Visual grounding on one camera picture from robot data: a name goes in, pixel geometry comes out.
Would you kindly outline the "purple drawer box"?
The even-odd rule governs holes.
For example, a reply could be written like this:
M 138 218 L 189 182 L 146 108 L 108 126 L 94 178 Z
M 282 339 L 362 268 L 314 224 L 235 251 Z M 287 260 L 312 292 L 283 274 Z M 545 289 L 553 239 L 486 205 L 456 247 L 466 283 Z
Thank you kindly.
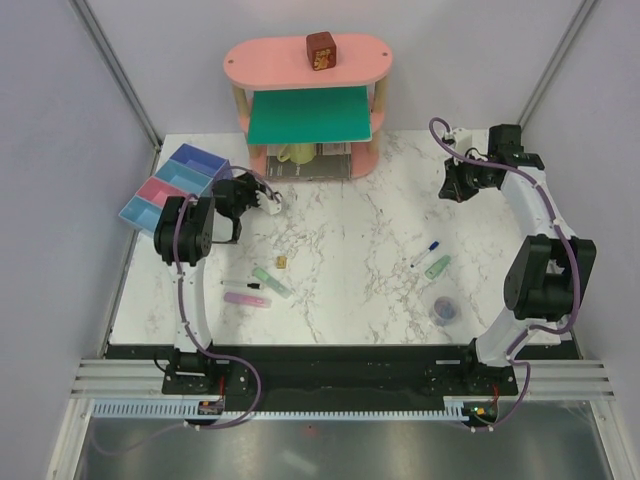
M 170 155 L 169 159 L 214 180 L 228 179 L 232 176 L 228 159 L 191 144 L 183 143 Z

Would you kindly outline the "teal blue drawer box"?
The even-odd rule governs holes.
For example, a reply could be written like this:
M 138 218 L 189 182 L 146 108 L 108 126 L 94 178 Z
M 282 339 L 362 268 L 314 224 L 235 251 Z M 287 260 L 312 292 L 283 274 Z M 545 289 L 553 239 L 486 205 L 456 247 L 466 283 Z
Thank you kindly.
M 212 178 L 181 163 L 168 160 L 154 174 L 158 179 L 198 197 L 211 194 Z

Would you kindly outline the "blue capped white pen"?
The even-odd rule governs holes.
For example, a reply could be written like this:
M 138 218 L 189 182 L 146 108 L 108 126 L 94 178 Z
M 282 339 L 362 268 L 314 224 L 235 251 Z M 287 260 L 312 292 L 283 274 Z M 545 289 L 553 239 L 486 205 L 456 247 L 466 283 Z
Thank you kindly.
M 438 241 L 432 242 L 425 251 L 421 252 L 414 259 L 411 260 L 410 267 L 415 268 L 416 266 L 418 266 L 429 254 L 431 254 L 435 249 L 437 249 L 438 246 L 439 246 Z

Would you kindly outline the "green highlighter pen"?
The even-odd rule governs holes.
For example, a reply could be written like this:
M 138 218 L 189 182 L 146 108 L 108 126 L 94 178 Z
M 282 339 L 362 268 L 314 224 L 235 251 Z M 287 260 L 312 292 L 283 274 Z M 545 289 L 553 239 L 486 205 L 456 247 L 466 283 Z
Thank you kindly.
M 265 286 L 280 295 L 282 298 L 288 299 L 292 295 L 292 292 L 288 287 L 282 284 L 279 280 L 277 280 L 263 268 L 255 267 L 252 270 L 252 275 L 260 282 L 262 282 Z

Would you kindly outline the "yellow eraser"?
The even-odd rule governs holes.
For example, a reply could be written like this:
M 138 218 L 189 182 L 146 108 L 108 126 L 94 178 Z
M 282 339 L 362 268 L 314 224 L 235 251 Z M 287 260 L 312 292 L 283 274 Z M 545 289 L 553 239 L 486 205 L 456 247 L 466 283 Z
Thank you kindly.
M 288 260 L 284 256 L 280 256 L 277 258 L 276 266 L 278 269 L 286 269 L 288 264 Z

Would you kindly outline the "green correction tape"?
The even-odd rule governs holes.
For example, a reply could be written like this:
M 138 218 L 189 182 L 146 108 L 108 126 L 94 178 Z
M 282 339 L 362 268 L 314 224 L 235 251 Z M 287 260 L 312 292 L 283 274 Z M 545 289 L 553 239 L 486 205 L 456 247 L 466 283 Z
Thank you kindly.
M 443 255 L 425 271 L 425 276 L 429 280 L 435 280 L 444 272 L 450 262 L 451 257 L 449 255 Z

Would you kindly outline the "pink highlighter pen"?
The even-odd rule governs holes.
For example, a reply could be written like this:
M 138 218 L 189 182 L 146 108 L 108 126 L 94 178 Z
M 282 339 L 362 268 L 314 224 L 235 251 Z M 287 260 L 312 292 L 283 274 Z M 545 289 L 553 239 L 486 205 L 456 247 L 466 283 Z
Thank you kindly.
M 223 300 L 226 303 L 234 304 L 234 305 L 243 305 L 254 308 L 270 308 L 272 305 L 272 301 L 269 298 L 247 295 L 236 292 L 226 292 L 223 296 Z

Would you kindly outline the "pink drawer box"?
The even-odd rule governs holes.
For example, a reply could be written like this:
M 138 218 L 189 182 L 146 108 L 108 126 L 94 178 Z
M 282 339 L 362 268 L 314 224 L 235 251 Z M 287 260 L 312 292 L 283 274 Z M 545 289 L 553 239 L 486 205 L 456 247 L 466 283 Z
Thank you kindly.
M 168 197 L 186 197 L 187 193 L 152 176 L 137 190 L 136 196 L 159 208 L 163 208 Z

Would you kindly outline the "light blue drawer box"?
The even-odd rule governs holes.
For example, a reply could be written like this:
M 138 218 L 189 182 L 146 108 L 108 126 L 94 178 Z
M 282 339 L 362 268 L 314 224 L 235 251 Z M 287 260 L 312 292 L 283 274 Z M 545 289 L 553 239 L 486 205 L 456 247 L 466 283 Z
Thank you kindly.
M 119 218 L 136 231 L 152 237 L 161 215 L 161 208 L 139 197 L 132 197 L 119 212 Z

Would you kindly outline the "pink wooden tiered shelf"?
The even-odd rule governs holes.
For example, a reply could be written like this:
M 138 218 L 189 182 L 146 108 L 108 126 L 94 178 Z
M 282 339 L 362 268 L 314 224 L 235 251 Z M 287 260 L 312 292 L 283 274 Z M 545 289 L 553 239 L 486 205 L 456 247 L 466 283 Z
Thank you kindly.
M 258 173 L 275 177 L 279 144 L 344 143 L 351 155 L 345 178 L 375 169 L 392 50 L 364 33 L 338 33 L 333 41 L 310 49 L 304 36 L 264 37 L 226 54 L 224 72 Z

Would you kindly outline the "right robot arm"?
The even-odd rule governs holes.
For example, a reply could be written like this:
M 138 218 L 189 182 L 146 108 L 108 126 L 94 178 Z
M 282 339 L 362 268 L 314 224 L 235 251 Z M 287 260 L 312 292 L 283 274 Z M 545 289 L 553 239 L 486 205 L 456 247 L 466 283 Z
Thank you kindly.
M 443 126 L 443 133 L 437 133 Z M 521 144 L 518 125 L 490 128 L 486 154 L 473 156 L 472 135 L 433 118 L 429 130 L 448 153 L 443 200 L 462 203 L 483 189 L 497 189 L 515 214 L 523 243 L 504 281 L 504 308 L 488 330 L 471 341 L 458 381 L 483 392 L 513 373 L 516 356 L 534 335 L 561 336 L 576 323 L 597 249 L 579 238 L 549 193 L 541 157 Z

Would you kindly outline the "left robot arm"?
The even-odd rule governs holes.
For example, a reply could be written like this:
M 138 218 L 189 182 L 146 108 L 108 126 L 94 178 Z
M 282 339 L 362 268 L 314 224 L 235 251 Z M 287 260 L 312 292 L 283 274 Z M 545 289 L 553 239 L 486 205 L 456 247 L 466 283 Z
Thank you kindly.
M 255 177 L 244 173 L 215 180 L 211 192 L 201 197 L 170 196 L 165 202 L 153 242 L 174 287 L 176 327 L 162 386 L 166 395 L 222 395 L 232 366 L 240 366 L 244 373 L 256 372 L 246 360 L 214 351 L 205 308 L 204 270 L 215 243 L 237 243 L 241 216 L 259 205 L 263 192 Z

